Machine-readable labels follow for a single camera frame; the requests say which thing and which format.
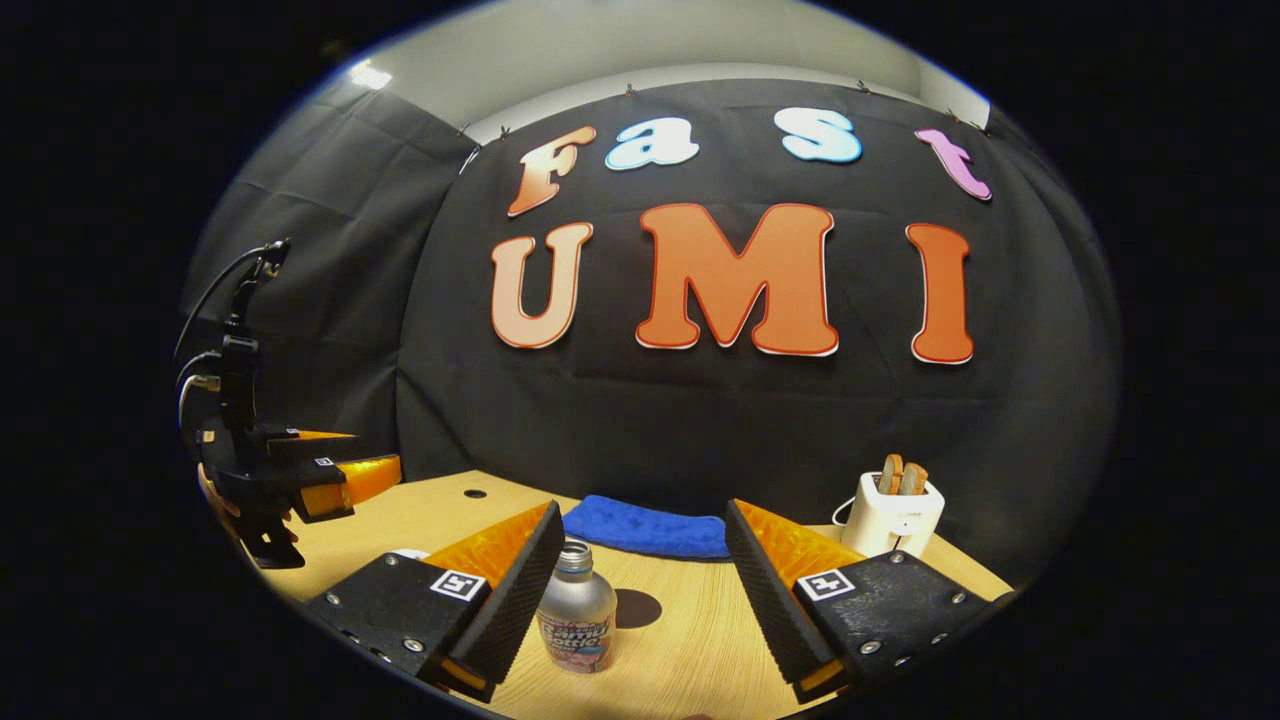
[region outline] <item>letter m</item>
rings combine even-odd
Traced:
[[[836,224],[812,205],[764,211],[742,254],[733,252],[701,205],[662,205],[640,217],[653,234],[653,304],[636,328],[645,347],[685,350],[698,342],[689,320],[689,288],[721,347],[737,340],[762,292],[764,320],[751,342],[778,355],[831,355],[840,336],[827,323],[824,247]]]

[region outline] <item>plastic bottle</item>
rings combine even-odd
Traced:
[[[591,568],[591,548],[566,541],[538,607],[538,630],[552,662],[573,673],[607,669],[617,607],[617,593]]]

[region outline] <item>table surface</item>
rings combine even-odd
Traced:
[[[486,495],[467,497],[468,489]],[[558,501],[561,512],[579,503],[480,471],[402,483],[357,505],[353,516],[310,525],[294,519],[289,529],[298,536],[306,566],[260,573],[275,591],[306,601],[384,552],[431,552],[547,500]],[[838,538],[836,525],[810,528]],[[484,707],[517,720],[547,717],[548,708],[556,708],[556,717],[591,720],[678,720],[695,714],[751,719],[781,717],[832,697],[796,702],[732,562],[663,560],[596,544],[591,555],[595,570],[616,589],[653,596],[662,615],[643,628],[617,630],[613,665],[593,675],[552,665],[530,623],[507,680]],[[922,560],[986,600],[1011,589],[937,536]]]

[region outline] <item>orange letter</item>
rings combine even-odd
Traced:
[[[547,310],[536,318],[525,314],[521,292],[525,287],[525,258],[534,251],[534,238],[516,237],[493,249],[493,329],[512,347],[547,347],[573,322],[577,305],[577,259],[582,243],[591,238],[590,223],[572,223],[547,234],[547,247],[554,254],[552,292]]]
[[[964,311],[969,243],[955,231],[927,223],[906,225],[906,238],[920,251],[924,266],[924,327],[911,338],[911,354],[925,363],[968,363],[973,357]]]
[[[520,192],[516,193],[516,201],[507,209],[507,217],[515,218],[556,197],[556,193],[559,192],[559,184],[552,182],[552,170],[559,177],[567,176],[573,169],[573,161],[577,160],[575,145],[586,145],[593,140],[595,140],[595,128],[586,126],[525,152],[525,156],[520,159],[520,164],[525,167],[525,174],[520,178]]]
[[[765,288],[764,320],[751,341],[777,355],[831,355],[840,345],[827,324],[824,242],[831,213],[782,204],[764,211],[741,255],[701,205],[654,208],[640,217],[653,234],[653,305],[636,328],[645,347],[684,350],[698,342],[686,301],[692,286],[721,347],[737,340]]]

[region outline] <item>blue towel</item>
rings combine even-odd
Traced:
[[[649,510],[589,495],[564,514],[564,534],[628,552],[727,560],[724,520]]]

